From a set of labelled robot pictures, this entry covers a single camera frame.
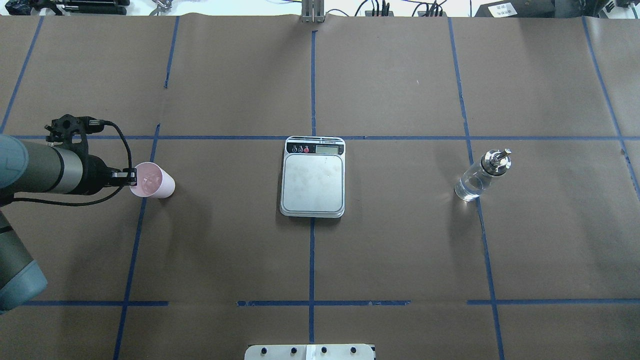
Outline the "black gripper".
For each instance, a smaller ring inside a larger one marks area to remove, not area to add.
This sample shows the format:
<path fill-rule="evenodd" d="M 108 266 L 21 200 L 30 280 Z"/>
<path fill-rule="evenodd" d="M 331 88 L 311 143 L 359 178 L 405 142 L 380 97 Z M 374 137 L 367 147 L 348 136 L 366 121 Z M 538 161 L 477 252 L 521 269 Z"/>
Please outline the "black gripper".
<path fill-rule="evenodd" d="M 88 155 L 84 167 L 82 194 L 94 195 L 107 187 L 137 186 L 137 169 L 110 169 L 105 162 L 95 155 Z"/>

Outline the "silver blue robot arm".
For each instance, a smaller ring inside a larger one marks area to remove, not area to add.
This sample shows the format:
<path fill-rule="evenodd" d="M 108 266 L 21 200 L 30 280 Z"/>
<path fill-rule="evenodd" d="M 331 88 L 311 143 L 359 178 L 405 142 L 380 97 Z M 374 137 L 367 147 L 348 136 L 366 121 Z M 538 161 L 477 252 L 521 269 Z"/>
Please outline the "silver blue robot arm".
<path fill-rule="evenodd" d="M 19 193 L 2 208 L 47 285 L 35 301 L 107 302 L 125 296 L 141 200 L 122 189 L 96 196 Z"/>

